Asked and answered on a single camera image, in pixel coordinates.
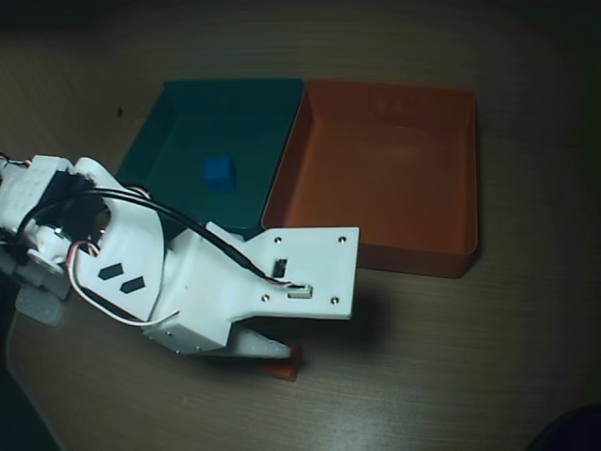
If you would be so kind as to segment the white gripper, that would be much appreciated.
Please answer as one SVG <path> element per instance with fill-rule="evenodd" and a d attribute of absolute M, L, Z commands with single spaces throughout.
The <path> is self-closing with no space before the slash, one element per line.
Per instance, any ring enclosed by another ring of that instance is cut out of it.
<path fill-rule="evenodd" d="M 152 318 L 170 315 L 143 334 L 180 355 L 284 360 L 292 349 L 235 324 L 250 304 L 256 277 L 192 231 L 167 247 Z"/>

